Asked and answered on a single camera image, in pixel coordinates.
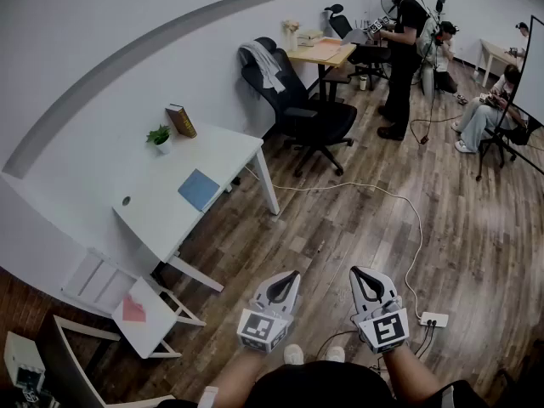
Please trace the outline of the grey cloth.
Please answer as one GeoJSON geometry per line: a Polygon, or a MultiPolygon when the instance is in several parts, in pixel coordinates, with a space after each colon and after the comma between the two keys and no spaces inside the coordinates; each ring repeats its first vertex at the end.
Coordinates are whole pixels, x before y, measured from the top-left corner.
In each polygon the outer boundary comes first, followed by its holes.
{"type": "Polygon", "coordinates": [[[278,94],[286,90],[277,76],[281,71],[281,67],[264,45],[257,41],[245,42],[239,47],[239,52],[242,51],[248,52],[255,60],[263,78],[263,87],[265,89],[273,88],[278,94]]]}

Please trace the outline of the person's left forearm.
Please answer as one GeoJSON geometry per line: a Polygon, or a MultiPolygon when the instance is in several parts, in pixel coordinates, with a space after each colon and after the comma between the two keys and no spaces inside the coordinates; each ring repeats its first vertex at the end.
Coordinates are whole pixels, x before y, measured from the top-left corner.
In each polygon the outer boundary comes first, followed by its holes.
{"type": "Polygon", "coordinates": [[[212,408],[242,408],[263,369],[267,354],[252,348],[241,352],[209,384],[218,389],[212,408]]]}

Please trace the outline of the pale wooden table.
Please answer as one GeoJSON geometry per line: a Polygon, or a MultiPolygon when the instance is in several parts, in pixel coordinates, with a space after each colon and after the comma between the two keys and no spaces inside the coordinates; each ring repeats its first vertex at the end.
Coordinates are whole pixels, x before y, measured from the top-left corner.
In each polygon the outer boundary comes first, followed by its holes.
{"type": "Polygon", "coordinates": [[[518,66],[518,59],[512,56],[506,49],[495,44],[480,40],[480,50],[474,65],[473,79],[479,82],[480,86],[485,88],[490,74],[493,74],[493,67],[500,65],[504,69],[507,65],[518,66]]]}

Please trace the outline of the blue notebook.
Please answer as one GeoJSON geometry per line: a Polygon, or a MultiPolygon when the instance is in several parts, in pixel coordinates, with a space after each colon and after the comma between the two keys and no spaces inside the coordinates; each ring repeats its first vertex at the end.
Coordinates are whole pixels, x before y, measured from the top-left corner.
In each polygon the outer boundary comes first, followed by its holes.
{"type": "Polygon", "coordinates": [[[219,190],[219,185],[195,169],[180,185],[178,193],[196,210],[204,213],[219,190]]]}

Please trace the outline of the brown hardcover book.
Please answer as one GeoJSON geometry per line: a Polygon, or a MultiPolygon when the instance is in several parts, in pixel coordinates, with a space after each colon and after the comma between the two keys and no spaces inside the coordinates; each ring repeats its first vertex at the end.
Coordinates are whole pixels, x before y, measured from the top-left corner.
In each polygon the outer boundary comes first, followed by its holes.
{"type": "Polygon", "coordinates": [[[196,137],[197,132],[183,106],[170,104],[165,110],[179,134],[190,139],[196,137]]]}

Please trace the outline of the green plant in white pot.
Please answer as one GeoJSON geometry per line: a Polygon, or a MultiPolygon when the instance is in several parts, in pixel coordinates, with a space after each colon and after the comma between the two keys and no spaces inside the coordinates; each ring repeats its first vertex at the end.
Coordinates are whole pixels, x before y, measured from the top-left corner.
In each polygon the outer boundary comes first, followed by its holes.
{"type": "Polygon", "coordinates": [[[154,145],[163,155],[168,154],[172,148],[170,127],[160,125],[158,129],[149,131],[146,142],[154,145]]]}

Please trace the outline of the person's right forearm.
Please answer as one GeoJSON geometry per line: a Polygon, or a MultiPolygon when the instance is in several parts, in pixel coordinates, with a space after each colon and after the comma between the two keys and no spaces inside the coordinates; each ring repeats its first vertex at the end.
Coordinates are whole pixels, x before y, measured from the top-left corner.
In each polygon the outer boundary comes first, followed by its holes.
{"type": "Polygon", "coordinates": [[[421,406],[443,385],[405,344],[383,354],[397,400],[408,406],[421,406]]]}

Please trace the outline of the orange desk mat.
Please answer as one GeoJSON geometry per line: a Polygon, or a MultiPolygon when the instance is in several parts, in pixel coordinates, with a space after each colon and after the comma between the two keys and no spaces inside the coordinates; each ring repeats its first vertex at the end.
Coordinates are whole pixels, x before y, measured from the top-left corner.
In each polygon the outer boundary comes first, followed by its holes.
{"type": "Polygon", "coordinates": [[[342,51],[342,42],[335,38],[324,37],[304,52],[310,60],[329,60],[342,51]]]}

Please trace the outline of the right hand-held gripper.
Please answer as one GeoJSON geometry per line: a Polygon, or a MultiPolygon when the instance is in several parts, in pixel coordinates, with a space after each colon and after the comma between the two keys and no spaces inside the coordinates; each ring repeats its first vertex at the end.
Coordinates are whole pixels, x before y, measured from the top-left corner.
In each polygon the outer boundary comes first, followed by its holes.
{"type": "Polygon", "coordinates": [[[360,266],[350,269],[349,279],[358,313],[353,322],[371,352],[383,354],[404,344],[410,336],[408,315],[392,280],[360,266]]]}

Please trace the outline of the person's left white shoe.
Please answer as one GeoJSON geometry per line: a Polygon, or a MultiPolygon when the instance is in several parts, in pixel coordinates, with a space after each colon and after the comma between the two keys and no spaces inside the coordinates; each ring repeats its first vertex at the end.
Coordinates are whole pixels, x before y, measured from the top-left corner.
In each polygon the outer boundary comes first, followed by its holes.
{"type": "Polygon", "coordinates": [[[304,355],[301,347],[297,344],[285,346],[283,352],[284,364],[289,366],[301,366],[304,364],[304,355]]]}

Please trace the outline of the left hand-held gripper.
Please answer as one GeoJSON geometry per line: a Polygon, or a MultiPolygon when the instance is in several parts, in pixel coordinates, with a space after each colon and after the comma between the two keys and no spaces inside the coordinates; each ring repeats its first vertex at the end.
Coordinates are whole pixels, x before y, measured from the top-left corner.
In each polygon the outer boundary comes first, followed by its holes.
{"type": "Polygon", "coordinates": [[[291,270],[263,281],[248,308],[242,310],[236,335],[242,346],[272,352],[287,336],[301,275],[291,270]]]}

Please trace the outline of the vase of pale flowers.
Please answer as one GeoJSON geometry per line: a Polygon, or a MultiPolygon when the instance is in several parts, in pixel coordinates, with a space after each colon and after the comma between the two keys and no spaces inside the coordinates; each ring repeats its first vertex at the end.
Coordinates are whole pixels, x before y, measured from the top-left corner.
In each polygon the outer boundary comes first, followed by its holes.
{"type": "Polygon", "coordinates": [[[287,50],[296,51],[298,49],[298,30],[300,23],[295,20],[283,20],[282,29],[287,40],[287,50]]]}

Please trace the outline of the white power strip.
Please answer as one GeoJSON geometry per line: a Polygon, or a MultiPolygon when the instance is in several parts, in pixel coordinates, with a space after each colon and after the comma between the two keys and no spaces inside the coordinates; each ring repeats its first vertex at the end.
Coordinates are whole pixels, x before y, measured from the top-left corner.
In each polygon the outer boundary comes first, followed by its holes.
{"type": "Polygon", "coordinates": [[[446,328],[449,315],[432,312],[423,312],[420,318],[421,326],[431,326],[436,328],[446,328]]]}

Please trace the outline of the white desk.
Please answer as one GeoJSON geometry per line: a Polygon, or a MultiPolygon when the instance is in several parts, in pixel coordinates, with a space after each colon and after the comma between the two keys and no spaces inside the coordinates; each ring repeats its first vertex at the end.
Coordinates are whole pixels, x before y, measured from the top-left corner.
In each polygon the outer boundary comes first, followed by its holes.
{"type": "Polygon", "coordinates": [[[242,169],[252,163],[269,210],[280,207],[271,183],[262,150],[263,141],[206,123],[197,123],[194,139],[177,137],[170,153],[158,156],[120,182],[120,199],[113,205],[116,214],[160,262],[221,292],[224,287],[186,263],[178,249],[205,212],[194,209],[178,188],[199,169],[219,185],[207,209],[225,192],[242,169]],[[130,202],[122,205],[129,196],[130,202]]]}

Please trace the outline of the whiteboard on black stand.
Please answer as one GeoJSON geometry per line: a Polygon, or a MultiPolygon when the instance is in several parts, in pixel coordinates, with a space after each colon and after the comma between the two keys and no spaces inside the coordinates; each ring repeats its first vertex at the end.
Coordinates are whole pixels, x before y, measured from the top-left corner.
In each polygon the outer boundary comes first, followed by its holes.
{"type": "Polygon", "coordinates": [[[479,146],[479,170],[476,181],[482,179],[484,158],[492,145],[495,145],[501,155],[500,167],[505,164],[504,152],[511,158],[520,158],[531,165],[537,172],[544,175],[544,170],[529,158],[513,148],[513,145],[526,146],[530,135],[538,128],[544,128],[544,21],[534,15],[530,19],[530,40],[527,44],[527,54],[520,72],[518,86],[507,102],[507,106],[516,106],[528,116],[526,127],[517,126],[515,130],[501,128],[506,118],[503,111],[500,122],[493,131],[486,129],[489,138],[484,139],[479,146]]]}

